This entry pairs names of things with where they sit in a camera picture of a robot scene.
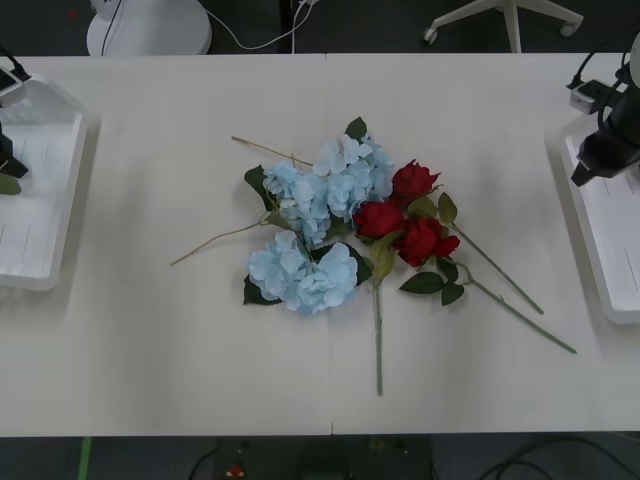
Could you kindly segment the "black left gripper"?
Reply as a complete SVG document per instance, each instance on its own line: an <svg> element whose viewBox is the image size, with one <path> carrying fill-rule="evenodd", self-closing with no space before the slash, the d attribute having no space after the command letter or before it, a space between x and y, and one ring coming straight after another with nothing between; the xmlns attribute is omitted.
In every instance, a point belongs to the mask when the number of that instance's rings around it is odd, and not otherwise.
<svg viewBox="0 0 640 480"><path fill-rule="evenodd" d="M29 172L29 168L13 156L13 143L4 134L2 125L0 125L0 149L0 173L16 179L23 178Z"/></svg>

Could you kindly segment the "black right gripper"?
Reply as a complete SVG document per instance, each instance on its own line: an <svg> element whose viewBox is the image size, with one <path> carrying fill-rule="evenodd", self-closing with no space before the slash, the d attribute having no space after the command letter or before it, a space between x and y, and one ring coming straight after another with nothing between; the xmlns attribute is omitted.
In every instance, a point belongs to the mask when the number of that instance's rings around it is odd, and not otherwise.
<svg viewBox="0 0 640 480"><path fill-rule="evenodd" d="M571 181L582 187L594 177L615 177L639 163L639 107L616 106L604 118L596 114L598 128L579 147Z"/></svg>

